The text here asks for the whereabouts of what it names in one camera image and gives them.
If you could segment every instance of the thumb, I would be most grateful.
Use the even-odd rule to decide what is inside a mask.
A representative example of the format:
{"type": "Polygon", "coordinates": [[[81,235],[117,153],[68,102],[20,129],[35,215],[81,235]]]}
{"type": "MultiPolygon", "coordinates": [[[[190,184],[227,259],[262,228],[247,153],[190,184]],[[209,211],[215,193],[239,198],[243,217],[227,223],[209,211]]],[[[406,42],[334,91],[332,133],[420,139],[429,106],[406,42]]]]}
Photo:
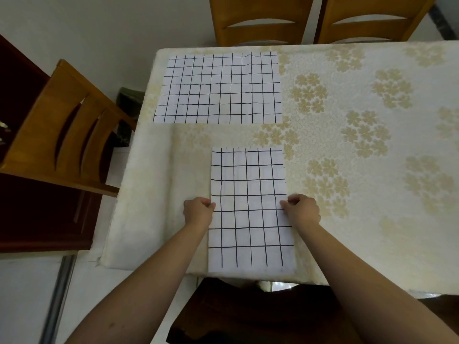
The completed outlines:
{"type": "Polygon", "coordinates": [[[285,200],[281,200],[280,201],[280,206],[285,210],[285,212],[289,212],[290,208],[291,208],[291,205],[289,204],[289,202],[285,201],[285,200]]]}

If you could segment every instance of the dark red wooden cabinet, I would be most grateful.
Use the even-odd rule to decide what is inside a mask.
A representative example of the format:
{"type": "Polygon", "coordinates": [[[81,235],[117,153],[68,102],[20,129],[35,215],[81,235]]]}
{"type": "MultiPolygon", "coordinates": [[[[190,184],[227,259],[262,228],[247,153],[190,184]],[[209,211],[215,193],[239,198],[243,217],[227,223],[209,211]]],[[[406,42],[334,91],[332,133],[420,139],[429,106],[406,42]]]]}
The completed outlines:
{"type": "MultiPolygon", "coordinates": [[[[0,161],[49,76],[0,36],[0,161]]],[[[106,179],[112,148],[101,163],[106,179]]],[[[89,249],[102,195],[0,173],[0,252],[89,249]]]]}

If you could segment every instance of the forearm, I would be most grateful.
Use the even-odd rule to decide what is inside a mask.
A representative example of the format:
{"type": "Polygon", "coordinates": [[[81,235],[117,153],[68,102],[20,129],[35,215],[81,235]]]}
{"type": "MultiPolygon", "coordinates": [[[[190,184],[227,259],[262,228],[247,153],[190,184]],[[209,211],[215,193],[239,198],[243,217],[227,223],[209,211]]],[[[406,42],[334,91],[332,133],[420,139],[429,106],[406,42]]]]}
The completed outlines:
{"type": "Polygon", "coordinates": [[[183,227],[84,318],[67,344],[150,343],[205,231],[183,227]]]}
{"type": "Polygon", "coordinates": [[[338,300],[370,343],[459,343],[437,316],[318,223],[297,227],[338,300]]]}

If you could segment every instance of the white paper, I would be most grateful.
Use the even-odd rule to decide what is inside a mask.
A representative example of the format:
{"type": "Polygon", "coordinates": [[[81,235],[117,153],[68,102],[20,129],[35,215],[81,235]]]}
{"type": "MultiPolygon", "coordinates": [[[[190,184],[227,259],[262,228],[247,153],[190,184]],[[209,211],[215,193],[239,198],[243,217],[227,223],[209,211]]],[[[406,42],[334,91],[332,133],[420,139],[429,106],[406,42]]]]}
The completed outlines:
{"type": "Polygon", "coordinates": [[[277,52],[169,59],[156,123],[282,123],[277,52]]]}
{"type": "Polygon", "coordinates": [[[212,149],[209,272],[290,273],[295,253],[283,147],[212,149]]]}

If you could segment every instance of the person's right arm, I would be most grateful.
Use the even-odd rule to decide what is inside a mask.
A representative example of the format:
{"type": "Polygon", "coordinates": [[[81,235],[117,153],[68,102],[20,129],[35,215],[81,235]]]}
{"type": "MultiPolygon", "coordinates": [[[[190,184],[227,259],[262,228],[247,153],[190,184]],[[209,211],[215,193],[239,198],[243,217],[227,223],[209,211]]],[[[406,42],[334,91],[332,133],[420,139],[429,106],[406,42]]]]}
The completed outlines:
{"type": "Polygon", "coordinates": [[[459,337],[433,312],[322,228],[313,198],[296,194],[280,203],[363,340],[459,344],[459,337]]]}

